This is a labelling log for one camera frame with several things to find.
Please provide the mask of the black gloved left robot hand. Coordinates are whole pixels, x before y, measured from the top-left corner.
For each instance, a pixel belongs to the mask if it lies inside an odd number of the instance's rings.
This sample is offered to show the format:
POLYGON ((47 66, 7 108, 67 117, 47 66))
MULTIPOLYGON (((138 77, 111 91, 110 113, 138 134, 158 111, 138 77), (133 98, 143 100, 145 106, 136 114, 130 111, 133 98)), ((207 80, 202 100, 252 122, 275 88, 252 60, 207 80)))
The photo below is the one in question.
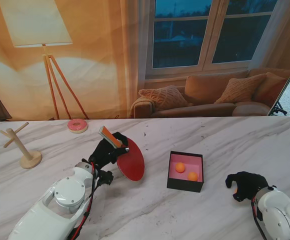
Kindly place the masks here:
POLYGON ((92 163, 95 171, 100 171, 109 163, 115 164, 119 156, 126 154, 128 150, 128 138, 120 132, 115 132, 113 136, 122 141, 123 147, 114 148, 106 139, 102 139, 94 152, 88 158, 88 162, 92 163))

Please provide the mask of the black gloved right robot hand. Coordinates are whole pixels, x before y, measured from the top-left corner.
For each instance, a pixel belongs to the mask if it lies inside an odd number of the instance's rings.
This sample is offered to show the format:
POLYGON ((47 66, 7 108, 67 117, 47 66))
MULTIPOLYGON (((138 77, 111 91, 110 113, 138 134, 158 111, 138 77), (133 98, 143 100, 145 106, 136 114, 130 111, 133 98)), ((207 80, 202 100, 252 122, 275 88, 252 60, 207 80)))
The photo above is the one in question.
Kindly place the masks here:
POLYGON ((233 182, 237 186, 237 191, 233 194, 233 198, 238 202, 242 202, 245 199, 252 200, 257 192, 269 186, 264 176, 246 171, 229 174, 225 180, 226 187, 230 189, 233 182))

